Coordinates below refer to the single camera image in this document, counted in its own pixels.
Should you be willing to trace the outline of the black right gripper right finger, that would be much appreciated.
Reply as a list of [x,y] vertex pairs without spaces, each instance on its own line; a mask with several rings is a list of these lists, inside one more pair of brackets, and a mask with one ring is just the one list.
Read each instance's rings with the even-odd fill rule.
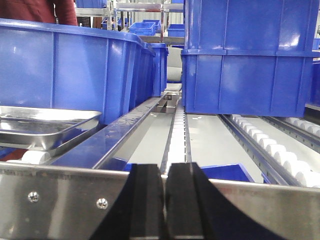
[[280,240],[231,203],[196,163],[173,163],[166,180],[171,240]]

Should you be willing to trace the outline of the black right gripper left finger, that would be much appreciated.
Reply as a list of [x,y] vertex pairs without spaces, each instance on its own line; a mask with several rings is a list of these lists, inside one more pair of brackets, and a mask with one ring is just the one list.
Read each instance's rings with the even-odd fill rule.
[[165,231],[164,191],[155,164],[132,164],[116,201],[91,240],[161,240]]

